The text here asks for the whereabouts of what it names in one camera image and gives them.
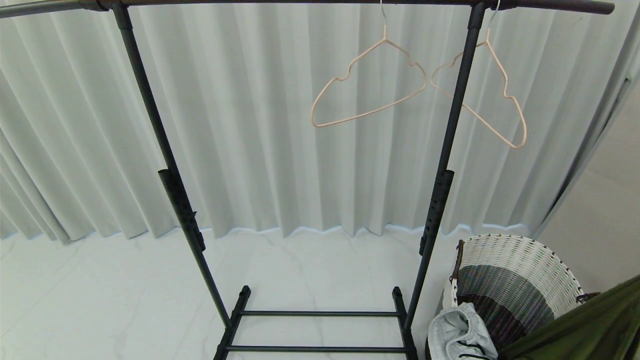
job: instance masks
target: clothes rack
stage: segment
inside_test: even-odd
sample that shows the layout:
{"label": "clothes rack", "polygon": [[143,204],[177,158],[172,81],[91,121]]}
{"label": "clothes rack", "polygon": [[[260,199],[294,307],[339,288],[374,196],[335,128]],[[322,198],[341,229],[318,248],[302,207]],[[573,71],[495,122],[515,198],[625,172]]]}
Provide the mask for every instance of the clothes rack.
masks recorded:
{"label": "clothes rack", "polygon": [[[224,360],[229,352],[342,352],[342,353],[400,353],[404,354],[407,360],[417,360],[418,355],[413,342],[411,327],[415,316],[415,311],[424,284],[429,260],[435,245],[436,235],[440,227],[440,221],[445,209],[449,190],[453,180],[454,172],[447,169],[451,147],[453,145],[458,118],[462,108],[462,101],[467,89],[467,82],[471,72],[471,65],[476,50],[478,34],[482,28],[484,12],[486,9],[495,9],[497,0],[385,0],[387,4],[442,4],[442,5],[465,5],[471,7],[469,22],[467,26],[467,39],[465,41],[464,52],[456,81],[454,97],[451,103],[449,120],[440,153],[440,161],[436,171],[436,179],[431,193],[429,211],[427,214],[424,232],[420,239],[419,253],[422,256],[420,266],[413,287],[413,293],[409,308],[405,309],[402,292],[398,287],[392,291],[392,297],[396,307],[395,311],[255,311],[246,310],[247,300],[251,295],[249,286],[244,285],[236,305],[228,315],[222,302],[220,293],[214,282],[211,271],[207,266],[203,251],[205,250],[204,238],[198,228],[195,212],[191,208],[184,183],[178,170],[173,152],[167,138],[160,112],[152,93],[151,86],[147,79],[144,64],[138,50],[138,45],[133,32],[133,25],[129,16],[130,6],[153,6],[159,4],[188,4],[188,3],[377,3],[371,0],[44,0],[32,3],[14,4],[0,6],[0,19],[23,15],[35,15],[41,13],[61,12],[68,10],[91,10],[98,12],[108,12],[113,10],[116,23],[122,33],[122,39],[129,55],[129,61],[133,69],[140,94],[145,103],[147,113],[160,145],[167,169],[158,172],[160,179],[167,192],[173,210],[178,217],[184,236],[189,243],[189,247],[196,260],[200,273],[211,293],[216,309],[225,325],[225,332],[217,347],[214,360]],[[614,5],[601,1],[591,0],[502,0],[499,10],[508,10],[517,7],[541,8],[551,10],[564,10],[572,12],[610,14],[614,10]],[[398,319],[399,330],[402,336],[402,347],[295,347],[295,346],[247,346],[233,345],[240,321],[244,316],[366,316],[366,317],[395,317]]]}

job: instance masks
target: rose gold hanger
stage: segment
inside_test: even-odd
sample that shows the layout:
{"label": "rose gold hanger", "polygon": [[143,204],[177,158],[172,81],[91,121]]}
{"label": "rose gold hanger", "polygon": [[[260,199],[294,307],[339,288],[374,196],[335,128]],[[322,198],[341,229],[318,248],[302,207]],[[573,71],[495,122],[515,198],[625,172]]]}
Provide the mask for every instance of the rose gold hanger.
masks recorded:
{"label": "rose gold hanger", "polygon": [[[509,77],[507,76],[507,72],[504,70],[504,67],[502,66],[500,60],[498,60],[498,56],[495,54],[495,51],[493,50],[493,46],[491,46],[491,42],[489,41],[489,36],[491,33],[491,22],[493,21],[493,18],[495,17],[495,14],[498,13],[498,9],[500,8],[500,0],[498,0],[498,5],[495,7],[495,11],[493,13],[493,15],[491,16],[491,20],[489,20],[489,26],[486,30],[486,39],[477,44],[476,47],[481,47],[483,45],[486,45],[487,48],[489,49],[489,52],[491,52],[491,56],[492,58],[495,60],[496,64],[498,64],[498,68],[500,68],[500,71],[502,72],[502,76],[504,77],[504,89],[502,91],[502,96],[504,96],[507,99],[510,99],[513,101],[513,103],[516,106],[516,110],[518,111],[518,115],[520,116],[520,122],[522,123],[522,142],[520,142],[520,145],[513,145],[509,140],[507,140],[506,138],[504,138],[504,136],[502,136],[498,131],[496,131],[493,126],[489,125],[489,123],[482,118],[482,116],[478,115],[478,113],[476,113],[472,108],[470,108],[469,106],[467,106],[466,104],[462,104],[462,106],[465,107],[465,109],[467,109],[469,112],[471,112],[478,120],[480,120],[481,122],[483,122],[484,125],[486,125],[489,130],[493,131],[494,134],[496,134],[503,142],[505,142],[507,145],[509,145],[510,147],[514,148],[514,149],[518,149],[524,146],[525,142],[527,142],[527,122],[524,119],[524,114],[522,113],[522,109],[520,108],[520,103],[518,102],[518,99],[515,98],[515,96],[510,96],[507,95],[507,86],[509,84]],[[437,68],[434,72],[433,75],[431,75],[431,85],[433,85],[433,87],[435,87],[436,89],[438,89],[440,92],[442,92],[443,94],[445,94],[446,96],[449,96],[450,98],[453,98],[453,95],[450,92],[447,92],[446,90],[440,88],[438,85],[436,85],[434,83],[434,79],[436,74],[438,74],[438,71],[440,71],[440,69],[442,69],[443,67],[453,67],[453,65],[456,64],[456,61],[458,60],[458,58],[462,56],[462,53],[456,55],[455,58],[453,58],[453,61],[450,63],[446,63],[444,65],[441,65],[439,68]]]}
{"label": "rose gold hanger", "polygon": [[[347,70],[347,74],[343,77],[343,78],[333,78],[331,79],[327,85],[324,86],[324,88],[322,89],[322,91],[320,92],[320,94],[318,94],[318,96],[316,97],[316,100],[314,101],[314,104],[311,106],[311,123],[315,126],[315,127],[325,127],[325,126],[330,126],[330,125],[336,125],[336,124],[340,124],[341,122],[347,122],[350,120],[355,120],[355,119],[359,119],[361,117],[365,117],[367,115],[371,115],[373,113],[377,113],[378,111],[382,111],[384,109],[390,108],[393,105],[396,105],[400,102],[403,102],[407,99],[409,99],[410,97],[417,95],[419,92],[423,91],[424,88],[427,86],[427,73],[424,71],[424,69],[422,68],[422,66],[416,62],[412,62],[411,60],[411,55],[409,54],[409,52],[407,50],[404,50],[400,45],[397,45],[396,43],[394,43],[393,41],[387,39],[387,15],[385,15],[385,9],[384,7],[382,7],[382,0],[380,0],[380,7],[382,8],[382,16],[385,19],[385,27],[384,27],[384,31],[383,31],[383,36],[382,36],[382,40],[380,40],[379,42],[377,42],[375,45],[373,45],[372,47],[368,48],[364,53],[358,55],[358,57],[356,57],[355,59],[351,60],[351,63],[349,64],[349,69]],[[367,54],[369,54],[371,51],[373,51],[373,49],[377,48],[378,46],[382,45],[382,44],[389,44],[393,47],[395,47],[396,49],[400,50],[401,52],[403,52],[408,61],[409,61],[409,66],[410,67],[414,67],[417,66],[418,69],[420,69],[420,71],[422,72],[422,75],[424,76],[424,82],[422,84],[422,87],[420,89],[418,89],[416,92],[407,95],[405,97],[403,97],[400,100],[396,100],[388,105],[384,105],[381,108],[375,109],[375,110],[371,110],[368,111],[366,113],[362,113],[353,117],[348,117],[346,119],[342,119],[342,120],[336,120],[336,121],[332,121],[332,122],[327,122],[325,124],[317,124],[316,123],[316,118],[315,118],[315,112],[316,112],[316,105],[318,104],[318,101],[320,100],[320,98],[324,95],[324,93],[326,92],[326,90],[329,88],[329,86],[331,86],[331,84],[333,84],[335,81],[345,81],[349,78],[349,76],[351,75],[351,68],[353,67],[353,65],[355,65],[355,63],[357,63],[358,61],[360,61],[363,57],[365,57]]]}

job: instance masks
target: gray woven stripe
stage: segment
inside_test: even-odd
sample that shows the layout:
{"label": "gray woven stripe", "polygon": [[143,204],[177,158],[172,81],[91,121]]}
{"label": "gray woven stripe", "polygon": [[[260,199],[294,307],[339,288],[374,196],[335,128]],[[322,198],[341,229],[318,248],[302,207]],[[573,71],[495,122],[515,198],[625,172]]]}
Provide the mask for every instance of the gray woven stripe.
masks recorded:
{"label": "gray woven stripe", "polygon": [[491,265],[469,265],[458,274],[458,296],[482,295],[506,307],[527,333],[553,321],[545,297],[524,277]]}

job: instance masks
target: green garment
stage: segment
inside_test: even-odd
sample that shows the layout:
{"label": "green garment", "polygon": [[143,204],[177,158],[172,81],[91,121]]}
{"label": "green garment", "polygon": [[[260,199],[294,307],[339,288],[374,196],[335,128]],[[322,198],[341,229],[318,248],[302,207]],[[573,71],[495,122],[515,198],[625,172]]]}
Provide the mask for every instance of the green garment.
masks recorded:
{"label": "green garment", "polygon": [[640,347],[640,275],[499,350],[500,360],[632,360]]}

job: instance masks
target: vertical pole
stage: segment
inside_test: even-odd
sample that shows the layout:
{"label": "vertical pole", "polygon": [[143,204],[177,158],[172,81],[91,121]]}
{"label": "vertical pole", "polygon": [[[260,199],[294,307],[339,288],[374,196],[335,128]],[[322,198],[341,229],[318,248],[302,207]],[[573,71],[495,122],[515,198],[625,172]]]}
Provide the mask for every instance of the vertical pole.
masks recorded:
{"label": "vertical pole", "polygon": [[[467,31],[467,40],[465,41],[465,49],[462,55],[462,61],[460,62],[460,71],[458,72],[458,80],[456,81],[456,89],[453,95],[453,101],[451,103],[451,111],[449,112],[449,122],[447,124],[447,130],[444,135],[444,143],[442,144],[442,152],[440,153],[440,162],[438,164],[438,172],[436,173],[436,182],[433,185],[433,192],[431,194],[431,201],[440,200],[443,198],[442,184],[439,183],[439,179],[447,177],[447,165],[449,164],[449,157],[451,157],[451,147],[453,146],[453,138],[456,134],[456,128],[458,126],[458,118],[460,117],[460,111],[462,109],[462,101],[465,98],[465,91],[467,90],[467,83],[469,81],[469,74],[471,73],[471,64],[474,59],[474,53],[476,52],[476,44],[478,41],[478,34],[480,28],[482,28],[482,21],[484,18],[484,11],[487,8],[485,2],[477,3],[471,8],[471,14],[469,15],[469,25]],[[452,172],[449,171],[449,180],[452,178]],[[440,211],[433,211],[429,208],[429,215],[427,224],[425,225],[423,240],[424,248],[421,252],[422,260],[420,261],[420,267],[418,268],[418,276],[415,280],[413,287],[413,294],[411,295],[411,302],[409,309],[407,310],[406,321],[404,322],[404,328],[406,330],[411,329],[413,323],[413,317],[415,316],[415,310],[418,307],[418,300],[420,299],[420,293],[422,292],[422,286],[424,285],[424,278],[427,274],[427,267],[429,266],[429,260],[431,259],[431,253],[435,245],[436,235],[438,234],[438,228],[440,227],[440,221],[442,219],[442,211],[444,210],[444,204],[440,204]]]}
{"label": "vertical pole", "polygon": [[198,264],[198,268],[200,268],[200,272],[202,273],[202,277],[209,289],[209,293],[211,293],[213,302],[216,304],[216,309],[220,314],[220,318],[225,324],[225,328],[229,329],[231,327],[229,315],[227,314],[224,303],[222,303],[222,298],[220,297],[216,283],[213,281],[213,276],[207,266],[207,261],[202,254],[204,251],[204,239],[198,229],[198,224],[195,220],[195,212],[191,209],[191,204],[187,198],[187,192],[184,188],[184,184],[182,183],[180,172],[178,171],[178,165],[173,157],[169,139],[167,138],[162,120],[160,119],[160,112],[156,106],[156,100],[154,99],[154,95],[151,91],[151,86],[147,79],[147,73],[145,72],[142,57],[140,56],[138,44],[136,43],[136,38],[133,33],[133,25],[131,23],[129,11],[125,5],[119,2],[112,4],[112,7],[118,27],[122,33],[122,40],[124,41],[125,48],[127,49],[133,73],[136,76],[136,81],[138,82],[140,94],[145,102],[149,119],[151,120],[154,132],[156,133],[156,138],[160,145],[160,149],[162,150],[164,161],[168,167],[167,170],[159,171],[160,178],[163,181],[164,188],[171,200],[173,210],[178,216],[180,226],[182,227],[184,236],[187,238],[193,257]]}

